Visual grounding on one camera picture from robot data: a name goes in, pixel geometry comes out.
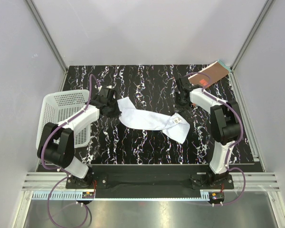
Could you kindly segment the white terry towel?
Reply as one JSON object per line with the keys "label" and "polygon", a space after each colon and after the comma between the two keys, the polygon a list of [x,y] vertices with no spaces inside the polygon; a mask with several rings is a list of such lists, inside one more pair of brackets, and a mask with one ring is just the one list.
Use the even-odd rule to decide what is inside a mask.
{"label": "white terry towel", "polygon": [[161,131],[170,139],[183,144],[190,130],[190,124],[178,113],[172,116],[136,109],[130,98],[118,101],[121,111],[120,122],[136,130]]}

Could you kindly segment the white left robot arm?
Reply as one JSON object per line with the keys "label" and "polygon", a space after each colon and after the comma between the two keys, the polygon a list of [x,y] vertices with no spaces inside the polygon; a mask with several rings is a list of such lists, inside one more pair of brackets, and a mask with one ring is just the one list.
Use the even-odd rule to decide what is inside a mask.
{"label": "white left robot arm", "polygon": [[75,137],[85,127],[99,119],[100,116],[117,117],[119,111],[116,91],[111,88],[101,88],[94,98],[88,101],[81,109],[60,123],[45,124],[38,145],[38,157],[49,162],[59,170],[68,174],[70,181],[74,181],[82,188],[94,185],[93,170],[75,157]]}

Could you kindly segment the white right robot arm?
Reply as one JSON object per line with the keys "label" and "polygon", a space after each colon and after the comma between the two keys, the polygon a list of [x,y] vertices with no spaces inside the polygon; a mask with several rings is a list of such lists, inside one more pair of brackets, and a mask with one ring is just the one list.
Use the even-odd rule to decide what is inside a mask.
{"label": "white right robot arm", "polygon": [[207,92],[200,85],[193,85],[187,76],[176,80],[175,108],[183,110],[193,104],[210,115],[210,134],[215,140],[214,152],[204,183],[217,188],[228,178],[231,152],[243,137],[239,105],[225,101]]}

